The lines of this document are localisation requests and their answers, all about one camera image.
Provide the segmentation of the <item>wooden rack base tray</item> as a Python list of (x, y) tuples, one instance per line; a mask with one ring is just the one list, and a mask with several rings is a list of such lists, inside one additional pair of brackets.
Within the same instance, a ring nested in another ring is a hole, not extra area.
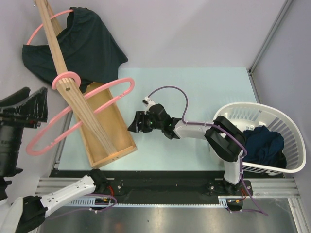
[(109, 107), (97, 114), (97, 119), (111, 139), (117, 152), (108, 154), (98, 140), (86, 126), (81, 126), (79, 131), (92, 168), (100, 168), (112, 163), (137, 150), (136, 144), (127, 130), (125, 121), (116, 105)]

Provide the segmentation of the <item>pink plastic hanger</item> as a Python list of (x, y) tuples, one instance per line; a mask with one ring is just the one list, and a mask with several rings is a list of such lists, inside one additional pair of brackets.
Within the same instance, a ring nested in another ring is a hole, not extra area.
[[(87, 99), (97, 95), (98, 93), (109, 89), (110, 87), (116, 86), (121, 83), (129, 82), (130, 86), (129, 88), (124, 91), (122, 94), (112, 98), (108, 102), (104, 103), (102, 106), (98, 107), (96, 110), (92, 110), (88, 103), (86, 102)], [(102, 144), (102, 146), (106, 149), (106, 151), (109, 154), (116, 153), (117, 150), (115, 146), (113, 145), (112, 141), (109, 139), (107, 133), (105, 130), (101, 127), (101, 124), (96, 118), (96, 114), (100, 113), (102, 110), (110, 106), (111, 104), (115, 103), (116, 101), (120, 100), (121, 98), (125, 97), (129, 93), (132, 92), (135, 86), (135, 81), (131, 77), (126, 77), (122, 79), (117, 79), (112, 82), (109, 82), (107, 84), (104, 84), (95, 90), (87, 93), (86, 95), (78, 96), (77, 94), (73, 94), (73, 103), (69, 105), (67, 108), (65, 108), (63, 111), (61, 111), (58, 115), (56, 115), (54, 118), (52, 118), (48, 125), (43, 128), (41, 131), (37, 133), (37, 135), (31, 140), (31, 142), (26, 147), (26, 152), (31, 156), (40, 156), (47, 151), (49, 151), (53, 146), (55, 146), (57, 143), (65, 139), (69, 134), (71, 134), (76, 129), (80, 128), (83, 124), (93, 133), (93, 135), (98, 138), (99, 142)], [(54, 125), (56, 124), (63, 116), (65, 116), (70, 111), (73, 111), (80, 121), (78, 121), (74, 126), (69, 128), (67, 131), (65, 131), (63, 134), (58, 136), (53, 142), (51, 142), (49, 145), (44, 147), (41, 150), (35, 151), (33, 150), (34, 145), (38, 142), (39, 139)]]

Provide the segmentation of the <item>wooden rack post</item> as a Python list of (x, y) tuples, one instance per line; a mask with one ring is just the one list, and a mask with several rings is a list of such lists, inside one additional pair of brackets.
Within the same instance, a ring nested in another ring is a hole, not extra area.
[(73, 103), (73, 94), (77, 94), (78, 96), (83, 95), (79, 90), (80, 77), (77, 76), (76, 73), (67, 70), (45, 1), (36, 0), (35, 4), (39, 10), (54, 66), (58, 74), (54, 79), (52, 86), (61, 94), (68, 105), (71, 105)]

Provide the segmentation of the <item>dark green shorts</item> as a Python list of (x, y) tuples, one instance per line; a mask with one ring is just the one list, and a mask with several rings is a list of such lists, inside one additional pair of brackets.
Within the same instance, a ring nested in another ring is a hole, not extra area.
[[(106, 84), (118, 78), (120, 65), (128, 62), (100, 16), (92, 10), (71, 7), (66, 28), (57, 36), (67, 70), (81, 79), (85, 92), (93, 82)], [(23, 45), (25, 67), (45, 83), (57, 76), (48, 45)]]

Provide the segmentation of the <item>navy blue shorts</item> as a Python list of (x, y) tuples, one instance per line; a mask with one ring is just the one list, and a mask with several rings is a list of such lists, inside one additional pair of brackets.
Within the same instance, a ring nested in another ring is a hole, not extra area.
[(258, 126), (243, 133), (246, 137), (247, 150), (244, 162), (286, 168), (287, 160), (283, 153), (284, 138), (280, 133), (270, 131), (266, 126)]

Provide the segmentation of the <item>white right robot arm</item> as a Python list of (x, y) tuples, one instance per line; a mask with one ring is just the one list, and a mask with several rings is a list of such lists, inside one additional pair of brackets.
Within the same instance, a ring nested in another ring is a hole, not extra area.
[(221, 192), (230, 195), (240, 192), (243, 184), (242, 159), (247, 155), (246, 137), (226, 117), (218, 116), (213, 123), (188, 122), (182, 118), (171, 117), (161, 104), (155, 104), (146, 111), (137, 111), (127, 130), (133, 133), (160, 130), (170, 140), (206, 140), (224, 163)]

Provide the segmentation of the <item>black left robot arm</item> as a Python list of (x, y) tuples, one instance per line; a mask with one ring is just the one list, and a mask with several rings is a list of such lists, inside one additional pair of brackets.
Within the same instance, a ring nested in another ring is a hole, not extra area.
[(107, 190), (107, 178), (99, 169), (50, 194), (35, 194), (39, 170), (26, 173), (17, 166), (24, 131), (48, 120), (48, 90), (23, 87), (0, 101), (0, 231), (28, 233), (53, 212), (71, 201)]

